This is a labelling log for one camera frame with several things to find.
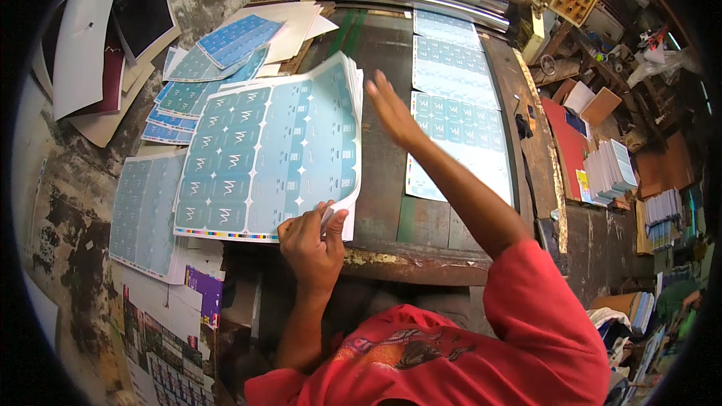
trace hand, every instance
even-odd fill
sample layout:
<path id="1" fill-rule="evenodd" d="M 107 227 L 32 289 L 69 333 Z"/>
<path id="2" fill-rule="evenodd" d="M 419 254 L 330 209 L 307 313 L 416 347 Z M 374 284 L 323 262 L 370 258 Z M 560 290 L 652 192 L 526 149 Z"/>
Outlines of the hand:
<path id="1" fill-rule="evenodd" d="M 389 137 L 403 149 L 425 138 L 424 132 L 409 113 L 409 107 L 393 91 L 384 73 L 376 70 L 376 83 L 366 80 L 366 92 Z"/>
<path id="2" fill-rule="evenodd" d="M 344 264 L 346 251 L 341 231 L 349 212 L 334 213 L 326 224 L 326 239 L 320 236 L 320 219 L 333 203 L 319 203 L 314 211 L 290 218 L 278 226 L 281 254 L 293 268 L 300 294 L 330 296 Z"/>

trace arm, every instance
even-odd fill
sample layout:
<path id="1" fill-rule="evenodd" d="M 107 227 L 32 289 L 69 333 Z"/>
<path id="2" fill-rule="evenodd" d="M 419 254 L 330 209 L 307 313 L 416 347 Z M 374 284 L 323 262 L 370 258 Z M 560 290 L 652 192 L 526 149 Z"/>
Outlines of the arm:
<path id="1" fill-rule="evenodd" d="M 320 237 L 320 219 L 328 204 L 291 218 L 278 228 L 281 253 L 298 280 L 296 302 L 276 354 L 275 368 L 309 371 L 321 362 L 320 321 L 344 264 L 341 230 L 348 211 L 339 211 Z"/>
<path id="2" fill-rule="evenodd" d="M 421 164 L 487 254 L 496 259 L 504 249 L 530 240 L 519 214 L 429 140 L 381 71 L 375 79 L 366 82 L 366 92 L 387 133 Z"/>

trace right hand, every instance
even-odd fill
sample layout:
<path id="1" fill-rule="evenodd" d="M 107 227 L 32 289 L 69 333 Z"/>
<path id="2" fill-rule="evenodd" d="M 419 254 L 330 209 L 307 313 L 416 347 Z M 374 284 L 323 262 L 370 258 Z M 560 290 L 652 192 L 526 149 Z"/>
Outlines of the right hand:
<path id="1" fill-rule="evenodd" d="M 376 70 L 375 80 L 376 83 L 366 80 L 366 92 L 373 108 L 388 136 L 397 145 L 409 150 L 413 144 L 425 138 L 424 132 L 409 113 L 409 107 L 393 91 L 384 73 Z"/>

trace red board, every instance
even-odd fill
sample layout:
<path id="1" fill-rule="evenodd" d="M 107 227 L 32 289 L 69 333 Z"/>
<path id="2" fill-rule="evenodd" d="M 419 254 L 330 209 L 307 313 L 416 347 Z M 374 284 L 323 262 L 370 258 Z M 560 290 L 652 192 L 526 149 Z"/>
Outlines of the red board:
<path id="1" fill-rule="evenodd" d="M 589 143 L 584 135 L 567 124 L 566 109 L 563 106 L 547 98 L 541 98 L 541 106 L 544 107 L 546 118 L 549 120 L 549 125 L 552 126 L 557 140 L 557 150 L 562 153 L 562 158 L 564 158 L 570 193 L 574 198 L 581 199 L 576 170 L 584 171 L 584 160 L 589 152 Z"/>

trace wooden table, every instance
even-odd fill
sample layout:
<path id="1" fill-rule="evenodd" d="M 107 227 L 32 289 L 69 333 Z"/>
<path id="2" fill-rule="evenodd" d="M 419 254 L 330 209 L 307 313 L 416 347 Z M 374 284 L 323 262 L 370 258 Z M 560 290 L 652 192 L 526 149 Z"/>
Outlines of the wooden table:
<path id="1" fill-rule="evenodd" d="M 338 5 L 330 20 L 339 25 L 339 30 L 314 41 L 299 72 L 342 50 L 364 69 L 366 78 L 374 69 L 382 69 L 401 99 L 410 104 L 412 20 L 398 12 Z M 518 94 L 523 102 L 519 110 L 534 101 L 513 50 L 499 39 L 486 37 L 482 41 L 501 97 L 516 209 L 532 229 L 534 215 L 514 122 L 517 106 L 514 95 Z M 356 202 L 354 239 L 347 244 L 343 273 L 410 283 L 485 284 L 491 258 L 449 204 L 404 194 L 407 153 L 386 136 L 366 96 L 362 129 L 363 182 Z M 539 144 L 529 148 L 537 153 L 528 153 L 527 158 L 535 160 L 529 168 L 531 178 L 537 179 L 534 182 L 537 203 L 541 200 L 541 212 L 549 216 L 557 202 L 554 182 L 550 181 L 551 163 L 543 163 L 543 159 L 549 158 L 542 144 L 543 133 L 541 129 L 537 131 L 534 138 Z"/>

